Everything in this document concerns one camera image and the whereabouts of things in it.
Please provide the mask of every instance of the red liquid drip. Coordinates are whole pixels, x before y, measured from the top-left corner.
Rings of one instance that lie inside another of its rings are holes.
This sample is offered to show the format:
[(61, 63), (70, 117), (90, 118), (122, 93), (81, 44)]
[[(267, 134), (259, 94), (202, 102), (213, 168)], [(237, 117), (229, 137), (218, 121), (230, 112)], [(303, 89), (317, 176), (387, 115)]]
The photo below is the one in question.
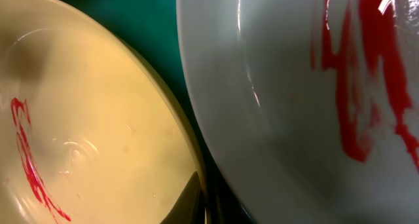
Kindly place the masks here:
[(56, 216), (54, 215), (52, 209), (55, 209), (57, 213), (63, 218), (65, 218), (67, 221), (71, 221), (71, 218), (67, 214), (65, 214), (57, 205), (53, 203), (48, 193), (46, 192), (44, 181), (42, 180), (41, 176), (37, 171), (35, 160), (32, 157), (31, 147), (29, 146), (25, 130), (19, 118), (19, 112), (21, 111), (21, 115), (23, 115), (29, 123), (29, 125), (31, 125), (31, 118), (29, 116), (26, 101), (21, 102), (18, 99), (13, 98), (13, 100), (10, 103), (10, 106), (12, 109), (14, 125), (16, 126), (16, 140), (18, 142), (20, 159), (22, 160), (22, 165), (25, 170), (26, 179), (31, 185), (33, 194), (39, 202), (45, 204), (56, 223), (59, 222)]
[[(405, 69), (397, 48), (397, 36), (394, 30), (393, 5), (389, 4), (384, 13), (378, 9), (382, 0), (359, 0), (359, 18), (361, 20), (361, 36), (363, 51), (367, 63), (367, 71), (373, 79), (378, 73), (378, 58), (382, 57), (383, 74), (388, 93), (388, 99), (396, 118), (395, 133), (403, 138), (407, 151), (411, 154), (416, 169), (419, 171), (419, 158), (416, 148), (418, 140), (412, 136), (403, 122), (406, 109), (412, 107), (412, 100), (407, 92)], [(357, 52), (354, 43), (352, 14), (350, 5), (346, 8), (341, 40), (338, 52), (335, 54), (331, 46), (331, 32), (328, 26), (329, 0), (325, 0), (322, 31), (321, 64), (323, 70), (337, 71), (336, 105), (340, 123), (340, 137), (345, 153), (358, 161), (364, 162), (371, 152), (370, 140), (358, 136), (357, 117), (362, 111), (359, 89), (362, 87), (356, 77), (359, 69)], [(353, 102), (357, 113), (351, 119), (349, 103)], [(380, 122), (379, 108), (373, 102), (371, 107), (370, 127)]]

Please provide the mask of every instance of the yellow plate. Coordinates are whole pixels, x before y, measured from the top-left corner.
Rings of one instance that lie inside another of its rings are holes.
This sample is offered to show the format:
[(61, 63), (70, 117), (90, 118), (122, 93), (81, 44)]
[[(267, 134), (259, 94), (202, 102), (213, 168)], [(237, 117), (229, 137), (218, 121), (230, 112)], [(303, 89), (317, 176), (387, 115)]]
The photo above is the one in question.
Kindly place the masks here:
[(157, 74), (60, 1), (0, 20), (0, 223), (162, 221), (200, 153)]

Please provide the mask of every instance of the green tablecloth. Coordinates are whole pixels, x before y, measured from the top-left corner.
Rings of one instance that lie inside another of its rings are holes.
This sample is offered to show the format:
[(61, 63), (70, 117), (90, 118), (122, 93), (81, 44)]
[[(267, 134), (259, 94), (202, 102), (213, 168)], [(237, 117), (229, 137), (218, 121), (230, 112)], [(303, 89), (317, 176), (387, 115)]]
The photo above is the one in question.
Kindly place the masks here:
[(136, 49), (181, 104), (200, 144), (208, 175), (213, 223), (247, 223), (247, 213), (218, 171), (194, 117), (181, 65), (176, 0), (62, 0), (83, 11)]

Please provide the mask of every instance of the white plate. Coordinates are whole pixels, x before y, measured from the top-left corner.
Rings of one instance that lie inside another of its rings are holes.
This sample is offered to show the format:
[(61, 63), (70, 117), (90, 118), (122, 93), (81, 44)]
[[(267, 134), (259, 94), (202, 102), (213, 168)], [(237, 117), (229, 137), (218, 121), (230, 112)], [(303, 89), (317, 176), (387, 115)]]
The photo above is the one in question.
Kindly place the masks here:
[(0, 20), (0, 222), (162, 221), (196, 170), (170, 92), (60, 1)]
[[(256, 221), (419, 221), (417, 8), (417, 0), (177, 0), (194, 112)], [(322, 63), (327, 53), (338, 61)]]

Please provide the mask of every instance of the red streak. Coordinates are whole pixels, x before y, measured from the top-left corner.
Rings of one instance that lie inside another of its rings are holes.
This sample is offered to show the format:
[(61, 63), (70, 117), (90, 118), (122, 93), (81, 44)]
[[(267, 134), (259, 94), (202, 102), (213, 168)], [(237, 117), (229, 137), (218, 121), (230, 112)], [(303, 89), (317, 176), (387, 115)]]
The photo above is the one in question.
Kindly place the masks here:
[(10, 107), (12, 109), (14, 125), (16, 126), (16, 140), (18, 143), (20, 159), (22, 160), (26, 179), (32, 188), (33, 194), (40, 203), (45, 204), (56, 223), (59, 222), (52, 209), (55, 209), (57, 213), (67, 221), (71, 221), (71, 218), (65, 214), (56, 204), (53, 203), (49, 197), (49, 194), (46, 192), (44, 181), (38, 173), (35, 160), (32, 157), (31, 147), (29, 146), (25, 130), (19, 118), (19, 111), (21, 111), (21, 115), (24, 116), (24, 118), (29, 123), (29, 126), (31, 126), (31, 117), (29, 116), (29, 110), (27, 109), (26, 101), (21, 102), (18, 99), (13, 98), (10, 103)]
[[(382, 14), (378, 9), (381, 2), (382, 0), (359, 0), (361, 36), (367, 71), (370, 79), (374, 79), (377, 76), (378, 58), (381, 56), (388, 99), (396, 118), (395, 133), (403, 138), (407, 146), (407, 151), (411, 154), (414, 164), (419, 171), (419, 158), (416, 153), (416, 148), (419, 148), (419, 143), (410, 134), (407, 125), (403, 121), (403, 114), (406, 109), (412, 107), (412, 100), (407, 92), (405, 69), (397, 48), (397, 36), (394, 31), (393, 4), (390, 3)], [(340, 46), (337, 53), (333, 53), (332, 51), (328, 12), (329, 0), (325, 0), (322, 27), (322, 70), (334, 69), (337, 71), (335, 97), (343, 150), (349, 157), (364, 162), (371, 152), (371, 144), (365, 143), (365, 141), (368, 141), (368, 138), (359, 136), (357, 132), (357, 115), (362, 112), (361, 97), (359, 96), (361, 94), (359, 89), (362, 88), (362, 82), (358, 76), (359, 64), (354, 43), (355, 37), (352, 31), (353, 24), (350, 5), (346, 7)], [(351, 119), (349, 111), (349, 103), (351, 101), (356, 108), (353, 119)], [(381, 121), (378, 106), (374, 102), (372, 102), (372, 105), (370, 127), (376, 126)]]

